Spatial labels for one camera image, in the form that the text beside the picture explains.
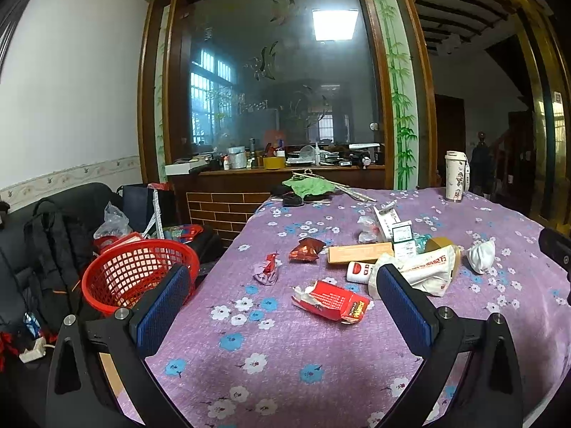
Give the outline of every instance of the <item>black backpack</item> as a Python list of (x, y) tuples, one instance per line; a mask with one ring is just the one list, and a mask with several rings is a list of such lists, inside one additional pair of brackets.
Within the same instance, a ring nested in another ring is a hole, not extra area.
[[(44, 210), (39, 212), (42, 204)], [(33, 272), (28, 277), (31, 298), (27, 305), (42, 329), (58, 333), (69, 314), (83, 320), (99, 318), (81, 292), (83, 273), (94, 257), (92, 238), (81, 222), (43, 198), (24, 226), (24, 241)]]

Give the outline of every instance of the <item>white power adapter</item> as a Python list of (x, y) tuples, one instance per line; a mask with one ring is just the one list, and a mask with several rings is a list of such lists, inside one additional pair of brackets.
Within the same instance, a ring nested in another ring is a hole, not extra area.
[(26, 349), (20, 354), (20, 360), (23, 363), (28, 363), (42, 358), (46, 355), (46, 339), (42, 336), (35, 340), (33, 349)]

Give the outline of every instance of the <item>brown wrapper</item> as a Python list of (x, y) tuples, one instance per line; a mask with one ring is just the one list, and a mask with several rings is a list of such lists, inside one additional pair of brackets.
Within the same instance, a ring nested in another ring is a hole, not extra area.
[(289, 253), (290, 261), (314, 262), (319, 259), (318, 253), (324, 248), (325, 243), (315, 238), (304, 238), (298, 246)]

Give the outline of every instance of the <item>crumpled red box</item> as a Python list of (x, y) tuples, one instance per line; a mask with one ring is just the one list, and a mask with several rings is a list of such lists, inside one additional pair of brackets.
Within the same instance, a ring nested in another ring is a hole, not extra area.
[(291, 297), (296, 306), (309, 312), (343, 323), (360, 322), (370, 300), (353, 291), (318, 280), (302, 290), (293, 288)]

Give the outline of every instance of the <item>brown tile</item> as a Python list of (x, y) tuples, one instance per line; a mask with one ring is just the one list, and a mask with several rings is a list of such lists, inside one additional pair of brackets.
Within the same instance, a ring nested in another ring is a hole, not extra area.
[(186, 194), (187, 201), (195, 201), (198, 203), (212, 203), (212, 194), (211, 193), (187, 193)]
[[(214, 203), (243, 203), (244, 195), (242, 193), (213, 193), (212, 201)], [(246, 201), (247, 203), (256, 203), (256, 201)]]
[(201, 203), (202, 210), (211, 210), (213, 212), (230, 212), (228, 205), (224, 203)]
[(230, 204), (230, 212), (244, 212), (245, 214), (253, 214), (256, 209), (260, 207), (259, 204)]
[(229, 212), (217, 212), (216, 220), (222, 220), (225, 222), (246, 222), (248, 216), (246, 214), (232, 214)]
[(239, 222), (232, 223), (232, 231), (242, 231), (246, 224), (241, 224)]
[(203, 220), (215, 220), (214, 212), (206, 212), (203, 210), (190, 211), (190, 217), (192, 220), (195, 220), (195, 218), (200, 218)]
[(245, 203), (263, 203), (269, 198), (269, 193), (244, 193)]
[(207, 220), (204, 222), (204, 224), (218, 230), (232, 230), (232, 224), (230, 222), (215, 222), (212, 220)]
[(217, 230), (217, 232), (223, 240), (233, 240), (239, 235), (239, 233), (236, 233), (235, 231)]

